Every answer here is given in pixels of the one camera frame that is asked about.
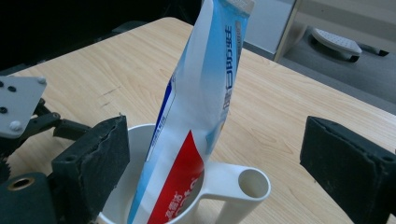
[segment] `hole in cup handle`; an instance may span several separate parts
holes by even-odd
[[[209,162],[205,167],[202,198],[225,201],[216,223],[239,223],[271,192],[268,177],[260,170]]]

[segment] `bolt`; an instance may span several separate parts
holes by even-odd
[[[22,129],[21,122],[18,120],[12,121],[11,123],[9,123],[9,129],[11,129],[14,132],[19,131],[20,129]]]
[[[46,84],[47,80],[46,80],[45,77],[38,77],[37,78],[37,82],[40,83],[40,84]]]
[[[13,86],[9,86],[9,87],[8,87],[8,90],[9,90],[9,91],[12,91],[12,92],[15,92],[15,91],[17,91],[17,88],[15,88],[15,87],[13,87]]]
[[[6,114],[8,112],[6,107],[1,106],[0,107],[0,114]]]

